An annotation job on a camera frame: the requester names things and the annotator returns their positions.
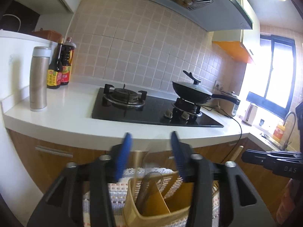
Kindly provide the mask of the kitchen faucet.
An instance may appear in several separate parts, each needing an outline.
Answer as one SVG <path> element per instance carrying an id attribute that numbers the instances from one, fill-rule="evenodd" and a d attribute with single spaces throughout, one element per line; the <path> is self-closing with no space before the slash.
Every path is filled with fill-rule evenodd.
<path id="1" fill-rule="evenodd" d="M 292 121 L 290 122 L 290 125 L 288 125 L 288 119 L 292 119 Z M 296 121 L 297 121 L 297 116 L 294 111 L 290 111 L 284 118 L 283 126 L 285 127 L 285 131 L 284 131 L 284 134 L 283 134 L 283 137 L 281 140 L 281 143 L 282 143 L 281 149 L 283 151 L 286 150 L 288 145 L 291 143 L 290 138 L 294 131 Z"/>

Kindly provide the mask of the orange container by sink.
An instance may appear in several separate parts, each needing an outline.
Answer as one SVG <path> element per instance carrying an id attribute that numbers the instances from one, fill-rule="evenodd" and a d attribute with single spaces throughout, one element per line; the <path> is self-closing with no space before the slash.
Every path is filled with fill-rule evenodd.
<path id="1" fill-rule="evenodd" d="M 284 135 L 285 129 L 286 127 L 283 124 L 278 124 L 272 135 L 273 140 L 275 140 L 276 142 L 280 142 Z"/>

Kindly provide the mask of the striped woven table mat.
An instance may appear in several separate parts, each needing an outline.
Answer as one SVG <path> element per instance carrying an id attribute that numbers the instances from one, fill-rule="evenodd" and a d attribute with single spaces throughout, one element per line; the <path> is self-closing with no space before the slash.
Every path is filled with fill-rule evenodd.
<path id="1" fill-rule="evenodd" d="M 151 178 L 152 173 L 160 173 L 162 175 L 173 172 L 167 168 L 151 168 L 145 170 L 139 168 L 137 170 L 133 168 L 126 169 L 122 178 L 117 183 L 110 183 L 108 185 L 110 202 L 112 205 L 112 211 L 115 218 L 116 226 L 126 226 L 123 217 L 123 207 L 125 205 L 127 195 L 127 183 L 130 178 L 138 179 L 141 177 Z"/>

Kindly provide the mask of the yellow plastic utensil basket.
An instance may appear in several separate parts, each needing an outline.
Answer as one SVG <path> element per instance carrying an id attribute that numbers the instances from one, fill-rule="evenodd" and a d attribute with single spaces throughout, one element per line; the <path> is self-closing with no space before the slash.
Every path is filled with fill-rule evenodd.
<path id="1" fill-rule="evenodd" d="M 184 183 L 177 172 L 130 178 L 127 186 L 126 226 L 186 226 L 194 184 Z"/>

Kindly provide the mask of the black gas stove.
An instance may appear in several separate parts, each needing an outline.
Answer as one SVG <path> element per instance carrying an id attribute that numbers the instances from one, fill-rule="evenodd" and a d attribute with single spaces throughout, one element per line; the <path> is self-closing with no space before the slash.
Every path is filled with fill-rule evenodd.
<path id="1" fill-rule="evenodd" d="M 154 124 L 179 127 L 222 128 L 223 125 L 201 112 L 201 107 L 181 98 L 176 101 L 135 92 L 126 87 L 115 88 L 106 84 L 99 89 L 93 119 Z"/>

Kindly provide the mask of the white electric kettle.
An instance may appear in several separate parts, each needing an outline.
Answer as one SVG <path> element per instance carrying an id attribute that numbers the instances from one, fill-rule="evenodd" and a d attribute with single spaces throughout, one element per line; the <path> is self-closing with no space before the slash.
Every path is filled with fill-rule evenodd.
<path id="1" fill-rule="evenodd" d="M 254 103 L 250 103 L 242 118 L 242 122 L 244 122 L 246 125 L 252 126 L 257 109 L 258 107 Z"/>

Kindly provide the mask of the rice cooker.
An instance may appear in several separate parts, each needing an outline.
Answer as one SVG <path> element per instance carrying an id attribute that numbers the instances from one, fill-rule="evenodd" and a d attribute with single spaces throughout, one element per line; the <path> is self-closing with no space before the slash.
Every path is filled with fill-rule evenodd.
<path id="1" fill-rule="evenodd" d="M 238 111 L 240 99 L 234 92 L 222 90 L 220 93 L 229 98 L 228 100 L 219 100 L 220 109 L 224 110 L 229 116 L 234 117 Z"/>

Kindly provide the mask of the dark soy sauce bottle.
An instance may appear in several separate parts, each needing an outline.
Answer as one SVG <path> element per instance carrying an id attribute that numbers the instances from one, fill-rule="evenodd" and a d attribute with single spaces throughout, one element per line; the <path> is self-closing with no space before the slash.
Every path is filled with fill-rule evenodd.
<path id="1" fill-rule="evenodd" d="M 58 45 L 54 51 L 52 61 L 48 68 L 47 73 L 47 88 L 58 89 L 61 86 L 61 78 L 63 72 L 61 51 L 63 47 L 64 39 L 60 38 Z"/>

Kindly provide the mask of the large soy sauce bottle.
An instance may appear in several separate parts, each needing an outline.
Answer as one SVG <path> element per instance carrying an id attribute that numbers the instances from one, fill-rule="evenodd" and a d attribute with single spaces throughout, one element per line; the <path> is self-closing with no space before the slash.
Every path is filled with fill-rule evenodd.
<path id="1" fill-rule="evenodd" d="M 62 47 L 62 78 L 61 78 L 61 85 L 65 86 L 69 84 L 70 75 L 72 70 L 72 60 L 73 60 L 73 53 L 76 48 L 76 44 L 72 42 L 72 37 L 68 37 L 63 44 Z"/>

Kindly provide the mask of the steel thermos flask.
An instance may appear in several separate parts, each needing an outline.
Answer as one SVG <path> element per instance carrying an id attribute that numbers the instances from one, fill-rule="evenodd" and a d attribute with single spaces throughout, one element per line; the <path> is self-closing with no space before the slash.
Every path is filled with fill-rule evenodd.
<path id="1" fill-rule="evenodd" d="M 44 111 L 47 107 L 47 71 L 51 57 L 48 47 L 34 47 L 29 82 L 30 110 Z"/>

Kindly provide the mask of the grey range hood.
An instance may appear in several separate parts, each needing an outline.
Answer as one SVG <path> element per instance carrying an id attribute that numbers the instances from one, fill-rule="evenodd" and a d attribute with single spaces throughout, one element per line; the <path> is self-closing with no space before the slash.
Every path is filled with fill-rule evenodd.
<path id="1" fill-rule="evenodd" d="M 150 0 L 165 6 L 205 31 L 252 29 L 253 22 L 238 0 Z"/>

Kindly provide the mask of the white refrigerator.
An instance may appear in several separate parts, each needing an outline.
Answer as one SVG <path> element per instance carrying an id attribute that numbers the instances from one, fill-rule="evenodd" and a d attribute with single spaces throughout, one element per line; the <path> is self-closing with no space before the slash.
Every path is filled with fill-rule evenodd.
<path id="1" fill-rule="evenodd" d="M 1 100 L 29 86 L 34 47 L 54 51 L 57 43 L 32 35 L 1 30 Z"/>

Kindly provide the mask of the orange wall cabinet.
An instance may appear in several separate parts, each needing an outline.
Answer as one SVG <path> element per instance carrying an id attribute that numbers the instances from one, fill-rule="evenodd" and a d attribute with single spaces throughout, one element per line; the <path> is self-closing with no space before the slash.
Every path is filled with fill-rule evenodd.
<path id="1" fill-rule="evenodd" d="M 260 23 L 248 0 L 238 0 L 253 22 L 252 29 L 215 31 L 212 42 L 234 61 L 251 63 L 260 47 Z"/>

